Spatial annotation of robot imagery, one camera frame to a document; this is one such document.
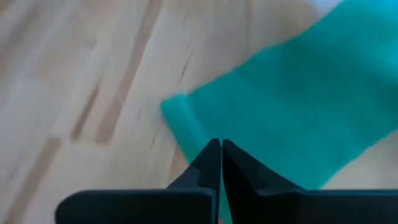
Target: wood grain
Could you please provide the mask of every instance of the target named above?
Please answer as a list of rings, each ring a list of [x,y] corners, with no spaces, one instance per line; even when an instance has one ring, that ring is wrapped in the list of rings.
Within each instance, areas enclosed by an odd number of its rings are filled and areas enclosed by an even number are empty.
[[[57,204],[83,189],[167,186],[187,162],[159,103],[339,1],[1,1],[0,223],[53,223]],[[325,187],[398,186],[394,135]]]

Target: black plastic object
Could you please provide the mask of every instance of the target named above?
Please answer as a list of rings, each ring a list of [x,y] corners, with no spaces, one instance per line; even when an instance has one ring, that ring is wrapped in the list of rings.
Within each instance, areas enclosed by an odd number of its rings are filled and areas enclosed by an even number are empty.
[[[163,190],[89,190],[66,198],[57,224],[218,223],[221,146],[217,139]]]
[[[304,190],[223,141],[233,223],[398,223],[397,190]]]
[[[80,192],[56,222],[217,223],[221,165],[233,223],[398,223],[396,190],[304,190],[216,139],[166,189]]]

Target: green cloth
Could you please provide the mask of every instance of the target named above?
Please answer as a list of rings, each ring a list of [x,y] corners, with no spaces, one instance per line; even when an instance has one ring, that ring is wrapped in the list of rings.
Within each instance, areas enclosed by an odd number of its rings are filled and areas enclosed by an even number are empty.
[[[398,127],[398,1],[346,0],[300,36],[161,107],[189,161],[211,138],[230,139],[318,189]]]

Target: teal fabric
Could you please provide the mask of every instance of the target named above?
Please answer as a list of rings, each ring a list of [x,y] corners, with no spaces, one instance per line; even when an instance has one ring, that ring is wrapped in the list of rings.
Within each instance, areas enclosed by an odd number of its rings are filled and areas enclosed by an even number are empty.
[[[189,161],[211,138],[230,139],[318,189],[398,127],[398,1],[346,0],[303,34],[161,108]]]

